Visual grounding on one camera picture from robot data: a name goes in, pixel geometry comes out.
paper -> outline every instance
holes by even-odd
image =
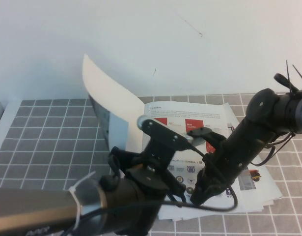
[[[137,118],[144,113],[144,103],[105,74],[87,55],[83,59],[82,74],[94,101],[128,123],[126,150],[141,152],[143,132],[137,127]]]

white paper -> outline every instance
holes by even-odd
[[[222,106],[183,102],[153,102],[145,105],[144,113],[152,118],[159,119],[170,129],[181,134],[185,134],[187,130],[192,129],[191,127],[194,124],[201,124],[199,127],[202,127],[202,125],[209,127],[214,132],[228,137],[226,117]],[[146,145],[148,141],[149,138],[144,135],[143,144]],[[201,152],[206,153],[207,148],[211,148],[211,146],[203,143],[197,148]],[[203,167],[202,157],[191,150],[176,152],[169,166],[171,173],[181,183],[186,185],[185,196],[189,203],[191,195],[188,191],[194,189],[196,175]],[[245,212],[246,209],[241,198],[238,180],[235,181],[232,187],[239,201],[238,207],[233,212]],[[228,192],[224,191],[221,195],[210,198],[205,205],[223,208],[230,207],[233,205],[233,199]],[[162,206],[159,212],[159,219],[195,218],[211,214],[217,214],[217,212]]]
[[[105,74],[87,55],[83,59],[82,74],[89,95],[128,123],[126,150],[141,152],[143,132],[137,127],[137,118],[144,113],[144,103]]]

red graphic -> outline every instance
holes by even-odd
[[[205,142],[206,143],[206,151],[207,152],[214,152],[215,151],[215,148],[212,147],[212,145],[210,145],[208,142]]]
[[[198,119],[186,119],[186,132],[204,127],[203,121]],[[212,147],[208,142],[206,142],[206,151],[207,152],[214,152],[215,148]]]
[[[154,118],[155,120],[158,120],[160,123],[163,123],[164,125],[167,125],[167,118]]]
[[[203,121],[199,119],[186,119],[186,132],[203,127]]]

white wall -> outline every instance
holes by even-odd
[[[86,96],[84,53],[136,95],[281,91],[302,0],[0,0],[0,99]]]

logo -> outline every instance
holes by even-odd
[[[260,173],[258,170],[250,170],[251,178],[254,182],[258,182],[260,180]]]
[[[194,166],[187,166],[187,171],[188,171],[189,173],[194,173],[194,172],[195,172]]]
[[[233,198],[233,195],[231,194],[231,192],[228,188],[226,188],[226,197]]]
[[[175,170],[175,166],[168,166],[168,170],[169,171],[174,171]]]
[[[184,182],[184,178],[182,178],[181,176],[177,176],[176,177],[176,180],[180,183],[183,183]]]
[[[228,188],[226,188],[226,195],[231,195],[231,192]]]
[[[187,182],[188,182],[189,184],[194,184],[195,179],[194,179],[194,178],[188,178],[188,179],[187,179]]]
[[[191,188],[191,187],[186,188],[186,192],[189,193],[189,194],[192,194],[193,193],[193,188]]]

